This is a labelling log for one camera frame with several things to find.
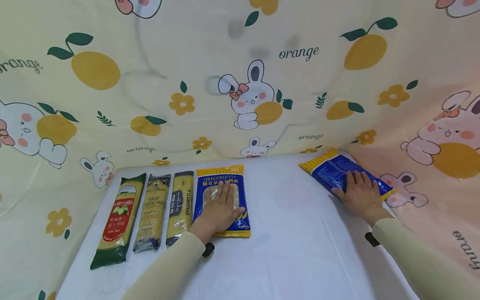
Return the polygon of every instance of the cartoon rabbit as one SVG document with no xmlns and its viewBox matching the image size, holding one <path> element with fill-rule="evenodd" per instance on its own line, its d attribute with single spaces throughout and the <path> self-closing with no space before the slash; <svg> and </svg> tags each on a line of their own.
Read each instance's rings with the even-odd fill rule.
<svg viewBox="0 0 480 300">
<path fill-rule="evenodd" d="M 103 188 L 108 185 L 113 179 L 113 168 L 115 167 L 108 158 L 111 157 L 110 153 L 105 151 L 98 151 L 96 153 L 97 162 L 92 164 L 88 158 L 80 159 L 80 164 L 85 170 L 93 173 L 93 181 L 99 188 Z"/>
<path fill-rule="evenodd" d="M 425 195 L 409 192 L 406 189 L 407 185 L 417 181 L 417 177 L 410 172 L 403 172 L 400 176 L 395 177 L 391 174 L 384 174 L 380 177 L 386 184 L 393 187 L 397 192 L 388 196 L 386 203 L 389 207 L 399 207 L 405 205 L 407 202 L 413 203 L 416 207 L 427 205 L 428 198 Z"/>
<path fill-rule="evenodd" d="M 162 0 L 115 0 L 115 3 L 123 14 L 133 12 L 140 18 L 150 19 L 160 9 Z"/>
<path fill-rule="evenodd" d="M 240 154 L 245 157 L 262 157 L 268 154 L 268 150 L 276 146 L 275 141 L 269 141 L 263 146 L 260 146 L 260 139 L 254 137 L 250 140 L 250 146 L 246 147 Z"/>
<path fill-rule="evenodd" d="M 480 0 L 437 0 L 436 6 L 452 18 L 461 18 L 480 11 Z"/>
<path fill-rule="evenodd" d="M 403 142 L 402 150 L 423 165 L 433 163 L 432 155 L 440 153 L 443 143 L 465 144 L 480 149 L 480 96 L 467 109 L 460 105 L 470 96 L 469 91 L 451 95 L 443 103 L 443 112 L 420 128 L 418 137 Z"/>
<path fill-rule="evenodd" d="M 21 102 L 4 104 L 0 100 L 0 148 L 6 145 L 29 156 L 39 154 L 60 169 L 67 159 L 67 148 L 54 145 L 51 139 L 40 138 L 36 125 L 42 117 L 43 112 L 32 105 Z"/>
<path fill-rule="evenodd" d="M 239 84 L 232 75 L 223 75 L 218 81 L 218 91 L 232 98 L 232 108 L 238 114 L 234 125 L 237 128 L 250 130 L 258 127 L 255 109 L 262 103 L 273 101 L 273 88 L 262 81 L 264 63 L 253 61 L 248 67 L 248 82 Z"/>
</svg>

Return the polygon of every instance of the finger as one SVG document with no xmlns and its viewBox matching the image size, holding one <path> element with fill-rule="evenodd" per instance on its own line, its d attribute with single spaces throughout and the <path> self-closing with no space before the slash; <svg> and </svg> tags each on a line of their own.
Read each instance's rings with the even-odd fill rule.
<svg viewBox="0 0 480 300">
<path fill-rule="evenodd" d="M 233 211 L 233 215 L 232 215 L 232 223 L 233 221 L 235 221 L 241 214 L 243 214 L 245 212 L 245 207 L 237 207 L 236 210 Z"/>
<path fill-rule="evenodd" d="M 220 196 L 220 199 L 219 199 L 220 202 L 225 202 L 227 200 L 229 189 L 230 189 L 230 180 L 227 180 L 223 185 L 222 195 Z"/>
<path fill-rule="evenodd" d="M 372 181 L 372 187 L 373 187 L 373 190 L 375 191 L 375 193 L 380 195 L 380 189 L 378 188 L 378 182 L 376 180 Z"/>
<path fill-rule="evenodd" d="M 227 195 L 227 206 L 233 209 L 233 197 L 235 196 L 235 186 L 233 184 L 230 185 L 230 189 L 228 190 Z"/>
<path fill-rule="evenodd" d="M 353 171 L 353 177 L 355 178 L 356 184 L 363 184 L 363 178 L 361 177 L 360 172 L 357 170 Z"/>
<path fill-rule="evenodd" d="M 347 172 L 347 188 L 353 185 L 355 185 L 355 179 L 353 179 L 352 172 L 348 171 Z"/>
<path fill-rule="evenodd" d="M 367 173 L 362 172 L 362 173 L 361 173 L 361 177 L 363 178 L 363 182 L 365 183 L 365 185 L 366 185 L 367 187 L 371 187 L 371 186 L 372 186 L 372 182 L 370 181 L 370 178 L 368 177 Z"/>
<path fill-rule="evenodd" d="M 217 201 L 218 199 L 220 199 L 220 196 L 222 195 L 222 190 L 223 190 L 223 181 L 220 180 L 218 182 L 217 187 L 216 187 L 216 195 L 215 195 L 215 199 L 213 201 Z"/>
<path fill-rule="evenodd" d="M 343 197 L 345 197 L 345 192 L 343 192 L 341 189 L 332 188 L 332 193 L 343 201 Z"/>
</svg>

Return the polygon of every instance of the hand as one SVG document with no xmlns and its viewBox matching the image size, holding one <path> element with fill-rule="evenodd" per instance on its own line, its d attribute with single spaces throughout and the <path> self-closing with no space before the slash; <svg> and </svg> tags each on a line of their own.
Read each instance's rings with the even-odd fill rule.
<svg viewBox="0 0 480 300">
<path fill-rule="evenodd" d="M 195 219 L 188 231 L 206 244 L 214 233 L 224 231 L 230 227 L 233 221 L 245 211 L 245 207 L 237 207 L 237 209 L 233 210 L 234 192 L 235 188 L 230 186 L 229 180 L 225 184 L 223 181 L 220 181 L 215 199 L 212 201 L 210 193 L 207 193 L 204 210 Z"/>
<path fill-rule="evenodd" d="M 370 181 L 365 172 L 347 172 L 347 192 L 333 188 L 334 193 L 353 213 L 361 216 L 371 227 L 384 218 L 393 218 L 383 208 L 377 181 Z"/>
</svg>

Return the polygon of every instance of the plastic packaging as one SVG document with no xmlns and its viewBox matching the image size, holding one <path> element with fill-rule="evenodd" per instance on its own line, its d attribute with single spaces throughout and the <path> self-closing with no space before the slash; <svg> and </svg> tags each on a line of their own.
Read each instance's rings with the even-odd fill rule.
<svg viewBox="0 0 480 300">
<path fill-rule="evenodd" d="M 214 235 L 221 237 L 250 237 L 250 221 L 248 219 L 247 202 L 245 201 L 245 187 L 243 185 L 243 165 L 235 165 L 225 168 L 209 168 L 199 169 L 197 198 L 195 201 L 195 210 L 193 212 L 193 220 L 198 218 L 204 209 L 207 201 L 207 193 L 215 198 L 218 190 L 218 182 L 230 180 L 230 185 L 235 188 L 235 198 L 233 200 L 233 208 L 245 207 L 245 211 L 241 214 L 233 224 L 226 230 L 218 232 Z"/>
<path fill-rule="evenodd" d="M 167 246 L 192 225 L 193 171 L 175 173 L 167 228 Z"/>
<path fill-rule="evenodd" d="M 134 178 L 121 179 L 119 192 L 110 210 L 90 270 L 105 265 L 120 264 L 127 260 L 130 236 L 146 177 L 147 174 L 144 173 Z"/>
<path fill-rule="evenodd" d="M 376 180 L 378 182 L 382 200 L 385 201 L 390 194 L 396 192 L 391 186 L 370 174 L 348 157 L 341 155 L 335 149 L 329 150 L 315 159 L 299 164 L 299 166 L 307 171 L 329 192 L 332 192 L 332 188 L 342 189 L 345 192 L 347 189 L 347 171 L 353 172 L 355 170 L 365 172 L 370 180 Z"/>
<path fill-rule="evenodd" d="M 147 191 L 142 207 L 133 252 L 158 250 L 162 240 L 162 227 L 167 202 L 170 175 L 148 178 Z"/>
</svg>

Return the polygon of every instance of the blue pasta package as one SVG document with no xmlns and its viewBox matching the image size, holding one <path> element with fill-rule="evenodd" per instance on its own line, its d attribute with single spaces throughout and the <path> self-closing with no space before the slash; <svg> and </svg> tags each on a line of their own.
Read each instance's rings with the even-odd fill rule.
<svg viewBox="0 0 480 300">
<path fill-rule="evenodd" d="M 227 230 L 217 232 L 214 235 L 220 237 L 250 237 L 250 221 L 248 219 L 247 202 L 245 201 L 245 186 L 243 185 L 243 165 L 198 169 L 197 174 L 197 198 L 195 200 L 193 220 L 195 221 L 202 214 L 207 201 L 207 195 L 210 194 L 211 199 L 215 198 L 218 182 L 220 180 L 223 182 L 230 180 L 230 185 L 235 189 L 232 209 L 245 207 L 245 211 Z"/>
<path fill-rule="evenodd" d="M 386 200 L 388 196 L 395 193 L 391 186 L 376 178 L 367 170 L 363 169 L 348 157 L 341 155 L 336 149 L 332 149 L 315 159 L 299 164 L 300 168 L 307 171 L 329 192 L 332 188 L 338 188 L 344 192 L 347 189 L 347 171 L 365 172 L 370 180 L 378 182 L 380 197 Z"/>
</svg>

